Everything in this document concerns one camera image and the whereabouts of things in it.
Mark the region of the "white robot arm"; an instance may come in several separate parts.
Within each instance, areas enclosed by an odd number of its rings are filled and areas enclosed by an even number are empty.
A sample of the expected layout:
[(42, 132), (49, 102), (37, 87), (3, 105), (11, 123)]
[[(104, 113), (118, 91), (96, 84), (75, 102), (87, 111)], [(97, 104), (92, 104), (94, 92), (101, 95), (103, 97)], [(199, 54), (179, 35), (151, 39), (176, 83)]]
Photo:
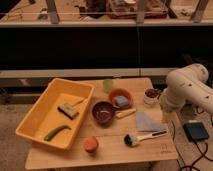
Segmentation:
[(180, 111), (186, 101), (213, 115), (213, 88), (206, 85), (209, 73), (202, 64), (191, 64), (171, 71), (166, 77), (167, 87), (159, 102), (165, 112)]

